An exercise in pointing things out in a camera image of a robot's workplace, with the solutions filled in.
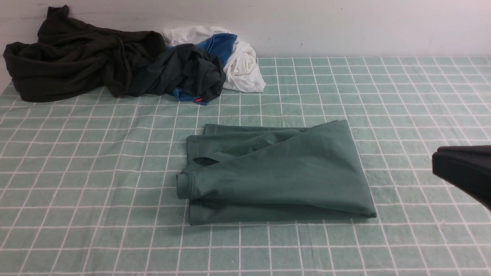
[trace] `fabric fold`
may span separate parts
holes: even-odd
[[[188,138],[188,165],[177,177],[191,225],[376,216],[346,121],[224,134],[228,127],[206,125],[205,133],[210,128],[212,135]]]

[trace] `crumpled clothing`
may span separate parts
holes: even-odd
[[[160,33],[98,28],[68,14],[66,5],[49,7],[37,43],[6,46],[7,70],[24,101],[68,99],[103,85],[114,97],[125,95],[138,62],[165,51]]]
[[[169,46],[184,43],[198,44],[219,33],[230,33],[220,27],[192,26],[164,29],[164,41]],[[256,63],[256,51],[240,38],[234,43],[232,56],[224,66],[226,80],[223,88],[241,92],[263,92],[266,83]]]
[[[220,96],[224,81],[218,57],[194,44],[182,44],[162,53],[154,62],[140,62],[128,95],[163,95],[181,88],[185,94],[209,102]]]

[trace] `black clothing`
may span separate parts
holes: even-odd
[[[491,210],[491,146],[445,146],[433,154],[433,174]]]
[[[7,70],[23,100],[57,101],[103,85],[114,97],[124,95],[137,62],[165,51],[157,32],[98,28],[68,13],[67,6],[49,7],[37,43],[5,48]]]
[[[160,54],[150,63],[142,60],[127,93],[169,94],[175,88],[204,102],[217,98],[225,82],[225,72],[220,59],[194,44],[182,44]]]

